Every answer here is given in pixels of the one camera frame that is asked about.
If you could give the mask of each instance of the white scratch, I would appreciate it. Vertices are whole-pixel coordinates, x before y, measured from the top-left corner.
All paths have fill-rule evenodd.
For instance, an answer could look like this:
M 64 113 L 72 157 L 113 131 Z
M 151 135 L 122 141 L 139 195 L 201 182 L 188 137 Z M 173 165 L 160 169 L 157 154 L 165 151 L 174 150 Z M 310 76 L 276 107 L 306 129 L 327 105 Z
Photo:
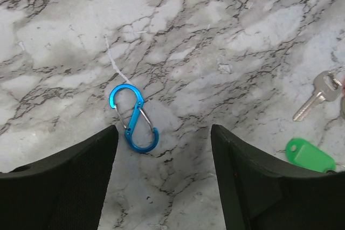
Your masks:
M 25 51 L 25 46 L 22 41 L 18 42 L 18 45 L 22 48 L 22 51 Z
M 146 33 L 147 31 L 123 32 L 123 33 Z
M 128 83 L 128 84 L 130 84 L 130 85 L 133 85 L 133 84 L 129 81 L 129 79 L 128 79 L 124 74 L 122 74 L 122 72 L 120 71 L 120 69 L 117 67 L 117 65 L 116 65 L 116 63 L 115 63 L 115 60 L 113 59 L 111 50 L 110 50 L 110 45 L 109 45 L 109 42 L 108 42 L 108 38 L 107 38 L 106 35 L 104 35 L 104 38 L 105 38 L 105 40 L 106 40 L 106 45 L 107 45 L 107 49 L 108 49 L 107 54 L 108 54 L 108 56 L 109 56 L 110 62 L 111 62 L 112 65 L 113 65 L 113 69 L 115 69 L 115 70 L 118 72 L 118 74 L 126 81 L 126 83 Z

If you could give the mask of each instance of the metal clip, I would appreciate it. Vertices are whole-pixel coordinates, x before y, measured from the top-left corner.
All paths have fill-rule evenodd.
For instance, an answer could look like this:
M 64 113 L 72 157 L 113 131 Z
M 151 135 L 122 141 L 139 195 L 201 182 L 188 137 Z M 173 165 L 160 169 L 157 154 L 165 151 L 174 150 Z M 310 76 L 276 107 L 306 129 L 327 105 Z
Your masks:
M 134 110 L 133 110 L 133 113 L 132 113 L 132 116 L 130 118 L 128 126 L 125 124 L 125 121 L 122 118 L 122 116 L 120 115 L 119 110 L 118 110 L 118 108 L 117 108 L 117 106 L 115 104 L 115 95 L 119 91 L 121 91 L 123 89 L 130 89 L 136 95 L 136 103 L 135 103 Z M 136 87 L 134 87 L 132 85 L 127 85 L 127 84 L 116 86 L 112 90 L 112 92 L 110 93 L 109 103 L 110 103 L 110 107 L 112 109 L 115 109 L 116 113 L 118 114 L 119 119 L 120 119 L 121 123 L 123 124 L 123 126 L 125 128 L 125 138 L 126 138 L 128 144 L 129 144 L 129 146 L 134 151 L 136 151 L 138 153 L 147 153 L 147 152 L 153 150 L 153 148 L 155 148 L 157 146 L 157 143 L 158 143 L 158 140 L 159 140 L 158 130 L 153 127 L 149 117 L 147 116 L 147 114 L 143 110 L 143 106 L 144 106 L 145 101 L 144 101 L 140 91 Z M 152 132 L 154 134 L 154 141 L 153 141 L 153 143 L 150 146 L 146 147 L 146 148 L 138 147 L 137 145 L 135 145 L 133 143 L 133 140 L 132 140 L 132 134 L 134 132 L 134 128 L 135 128 L 135 125 L 136 125 L 136 123 L 137 123 L 137 121 L 139 119 L 140 114 L 142 114 L 142 116 L 144 116 L 145 120 L 149 124 L 149 126 L 150 126 L 150 128 L 151 128 L 151 130 L 152 130 Z

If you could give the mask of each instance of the carabiner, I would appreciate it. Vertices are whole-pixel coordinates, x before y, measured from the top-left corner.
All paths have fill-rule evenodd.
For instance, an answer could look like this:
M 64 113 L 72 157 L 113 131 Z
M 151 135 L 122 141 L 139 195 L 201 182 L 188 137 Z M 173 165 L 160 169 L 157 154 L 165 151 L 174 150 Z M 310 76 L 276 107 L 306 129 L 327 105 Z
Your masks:
M 115 104 L 115 95 L 119 91 L 121 91 L 123 89 L 130 89 L 136 95 L 136 103 L 135 103 L 134 110 L 133 110 L 133 113 L 132 113 L 132 117 L 130 118 L 128 126 L 126 126 L 125 121 L 123 120 L 122 116 L 120 115 L 119 110 L 118 110 L 118 108 L 117 108 L 117 106 Z M 121 123 L 123 124 L 123 126 L 125 128 L 125 138 L 126 138 L 128 144 L 129 144 L 129 146 L 134 151 L 136 151 L 138 153 L 147 153 L 147 152 L 153 150 L 153 148 L 155 148 L 157 146 L 158 140 L 159 140 L 158 130 L 152 126 L 152 123 L 151 123 L 149 117 L 147 116 L 147 114 L 143 110 L 143 106 L 144 106 L 145 101 L 144 101 L 144 98 L 141 96 L 140 91 L 135 86 L 128 85 L 128 84 L 123 84 L 123 85 L 116 86 L 112 90 L 112 92 L 110 93 L 109 103 L 110 103 L 110 107 L 112 109 L 115 109 L 116 113 L 118 114 L 119 119 L 120 119 Z M 138 147 L 137 145 L 135 145 L 133 143 L 133 140 L 132 140 L 132 134 L 134 132 L 134 128 L 135 128 L 135 125 L 136 125 L 136 123 L 137 123 L 137 121 L 139 119 L 140 114 L 142 114 L 144 116 L 145 120 L 149 124 L 149 126 L 150 126 L 150 128 L 151 128 L 151 130 L 152 130 L 152 132 L 154 134 L 153 143 L 150 146 L 146 147 L 146 148 Z

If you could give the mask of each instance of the marble surface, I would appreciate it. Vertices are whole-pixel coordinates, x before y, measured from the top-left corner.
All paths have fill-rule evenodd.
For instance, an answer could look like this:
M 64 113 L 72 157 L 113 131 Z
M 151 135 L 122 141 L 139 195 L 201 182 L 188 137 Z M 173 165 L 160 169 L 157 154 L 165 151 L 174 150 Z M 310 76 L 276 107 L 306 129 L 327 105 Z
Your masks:
M 161 134 L 121 137 L 100 230 L 225 229 L 210 145 L 219 123 L 285 159 L 303 137 L 345 163 L 340 98 L 293 114 L 345 63 L 345 0 L 0 0 L 0 171 L 103 128 L 138 87 Z M 345 74 L 339 74 L 343 80 Z M 129 120 L 131 92 L 118 97 Z M 141 118 L 134 138 L 151 141 Z

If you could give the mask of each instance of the green plastic tag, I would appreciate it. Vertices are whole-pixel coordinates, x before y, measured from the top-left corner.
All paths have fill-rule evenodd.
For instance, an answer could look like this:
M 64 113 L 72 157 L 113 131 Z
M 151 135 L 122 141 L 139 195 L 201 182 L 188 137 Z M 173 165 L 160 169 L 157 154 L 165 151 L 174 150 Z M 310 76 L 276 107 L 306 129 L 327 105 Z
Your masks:
M 294 138 L 286 145 L 285 154 L 290 163 L 317 172 L 335 171 L 333 158 L 303 138 Z

